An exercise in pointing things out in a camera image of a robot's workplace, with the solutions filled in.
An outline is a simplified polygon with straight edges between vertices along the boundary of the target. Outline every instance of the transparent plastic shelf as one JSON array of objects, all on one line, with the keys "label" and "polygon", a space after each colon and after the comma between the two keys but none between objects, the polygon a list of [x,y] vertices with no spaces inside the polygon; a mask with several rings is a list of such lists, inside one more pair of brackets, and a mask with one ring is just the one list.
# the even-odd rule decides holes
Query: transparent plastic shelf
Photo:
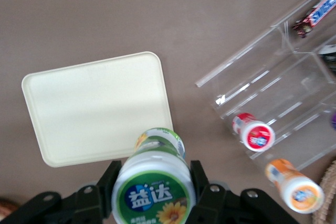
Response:
[{"label": "transparent plastic shelf", "polygon": [[330,123],[336,113],[336,76],[318,55],[323,46],[336,44],[336,8],[306,38],[291,29],[318,1],[305,1],[196,83],[231,130],[241,113],[272,127],[271,149],[246,149],[261,168],[285,158],[302,169],[336,148]]}]

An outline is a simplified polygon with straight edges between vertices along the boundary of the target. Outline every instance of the plastic tray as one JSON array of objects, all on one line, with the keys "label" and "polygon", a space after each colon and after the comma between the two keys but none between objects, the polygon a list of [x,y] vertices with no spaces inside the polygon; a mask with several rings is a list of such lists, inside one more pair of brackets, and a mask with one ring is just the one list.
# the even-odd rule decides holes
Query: plastic tray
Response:
[{"label": "plastic tray", "polygon": [[127,157],[144,131],[173,129],[161,63],[151,52],[32,73],[22,88],[52,167]]}]

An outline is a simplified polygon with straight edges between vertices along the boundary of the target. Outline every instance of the green label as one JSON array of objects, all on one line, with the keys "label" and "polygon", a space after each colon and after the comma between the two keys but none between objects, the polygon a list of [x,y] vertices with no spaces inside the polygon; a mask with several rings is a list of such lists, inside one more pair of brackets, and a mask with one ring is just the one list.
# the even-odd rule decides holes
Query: green label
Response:
[{"label": "green label", "polygon": [[149,151],[159,151],[159,152],[166,152],[166,153],[172,154],[178,157],[183,163],[186,164],[185,160],[177,152],[174,145],[163,137],[149,136],[145,141],[141,143],[138,150],[132,156],[136,156],[140,153],[149,152]]},{"label": "green label", "polygon": [[130,224],[180,224],[190,212],[186,187],[171,174],[156,170],[128,179],[117,202],[122,221]]}]

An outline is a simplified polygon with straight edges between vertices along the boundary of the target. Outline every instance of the plastic bottle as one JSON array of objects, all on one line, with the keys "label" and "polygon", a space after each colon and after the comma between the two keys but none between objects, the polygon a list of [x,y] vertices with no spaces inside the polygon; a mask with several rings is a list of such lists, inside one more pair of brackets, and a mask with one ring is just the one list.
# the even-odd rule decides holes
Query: plastic bottle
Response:
[{"label": "plastic bottle", "polygon": [[241,142],[254,152],[263,152],[271,148],[275,133],[273,129],[249,113],[241,113],[233,118],[232,127]]},{"label": "plastic bottle", "polygon": [[267,178],[278,188],[283,201],[295,212],[310,214],[324,201],[324,192],[285,159],[275,159],[265,168]]},{"label": "plastic bottle", "polygon": [[171,130],[154,128],[138,138],[112,191],[118,224],[185,223],[196,196],[184,154]]}]

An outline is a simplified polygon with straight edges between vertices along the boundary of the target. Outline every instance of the white bottle cap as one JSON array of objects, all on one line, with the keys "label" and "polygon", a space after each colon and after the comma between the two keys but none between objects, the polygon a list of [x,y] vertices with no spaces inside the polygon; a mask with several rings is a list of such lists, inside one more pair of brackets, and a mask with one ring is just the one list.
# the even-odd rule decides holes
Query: white bottle cap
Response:
[{"label": "white bottle cap", "polygon": [[321,187],[304,176],[282,183],[280,193],[287,206],[300,214],[310,214],[318,210],[324,201]]},{"label": "white bottle cap", "polygon": [[271,148],[275,141],[275,132],[261,121],[251,121],[240,132],[243,144],[254,152],[263,152]]}]

